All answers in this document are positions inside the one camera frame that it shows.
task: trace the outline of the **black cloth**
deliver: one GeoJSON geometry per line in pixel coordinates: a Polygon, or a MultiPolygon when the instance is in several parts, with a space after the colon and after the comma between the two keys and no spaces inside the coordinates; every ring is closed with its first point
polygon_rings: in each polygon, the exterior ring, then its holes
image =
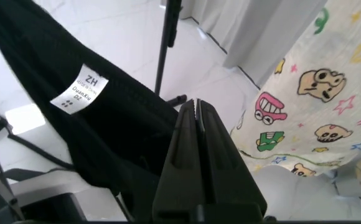
{"type": "MultiPolygon", "coordinates": [[[[155,191],[176,110],[82,45],[31,0],[0,0],[0,50],[66,141],[76,171],[87,182],[121,192],[133,201],[133,209],[139,203],[139,185],[155,191]],[[92,104],[69,115],[49,102],[75,81],[83,64],[109,82],[92,104]]],[[[154,197],[154,192],[145,192],[149,194],[154,197]]]]}

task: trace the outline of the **patterned garment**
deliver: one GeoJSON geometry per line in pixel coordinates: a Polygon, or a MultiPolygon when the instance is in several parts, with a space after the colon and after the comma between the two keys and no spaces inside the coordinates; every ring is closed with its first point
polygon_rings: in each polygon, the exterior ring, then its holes
{"type": "MultiPolygon", "coordinates": [[[[249,170],[278,165],[307,177],[361,152],[361,1],[330,0],[231,137],[249,170]]],[[[361,161],[357,165],[361,181],[361,161]]]]}

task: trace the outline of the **marble floor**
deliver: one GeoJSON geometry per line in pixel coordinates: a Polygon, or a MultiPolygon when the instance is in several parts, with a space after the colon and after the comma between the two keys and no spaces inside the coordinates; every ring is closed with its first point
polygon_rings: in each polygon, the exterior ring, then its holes
{"type": "MultiPolygon", "coordinates": [[[[159,0],[35,1],[87,47],[154,89],[164,18],[159,0]]],[[[203,99],[214,105],[229,131],[258,89],[240,69],[223,68],[224,58],[225,53],[192,19],[179,21],[175,46],[168,50],[160,97],[168,100],[186,94],[203,99]]],[[[24,116],[33,117],[27,125],[15,125],[19,135],[71,162],[66,143],[31,104],[0,53],[0,115],[11,117],[14,124],[24,116]]],[[[56,167],[8,139],[5,131],[0,132],[0,162],[4,170],[56,167]]],[[[285,169],[265,167],[254,178],[268,201],[268,215],[280,220],[361,220],[361,204],[338,200],[327,177],[301,179],[285,169]]]]}

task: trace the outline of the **clothing label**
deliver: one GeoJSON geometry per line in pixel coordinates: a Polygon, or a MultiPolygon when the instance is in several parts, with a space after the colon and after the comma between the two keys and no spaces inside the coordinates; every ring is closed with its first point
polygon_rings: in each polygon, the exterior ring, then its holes
{"type": "Polygon", "coordinates": [[[50,101],[68,114],[74,114],[91,104],[104,89],[108,80],[82,65],[78,77],[58,97],[50,101]]]}

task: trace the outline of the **curtain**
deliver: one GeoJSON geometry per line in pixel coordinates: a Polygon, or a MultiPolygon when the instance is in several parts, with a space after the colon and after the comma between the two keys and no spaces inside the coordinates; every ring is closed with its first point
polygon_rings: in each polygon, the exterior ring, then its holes
{"type": "Polygon", "coordinates": [[[326,1],[183,0],[180,19],[198,21],[227,51],[223,66],[262,86],[326,1]]]}

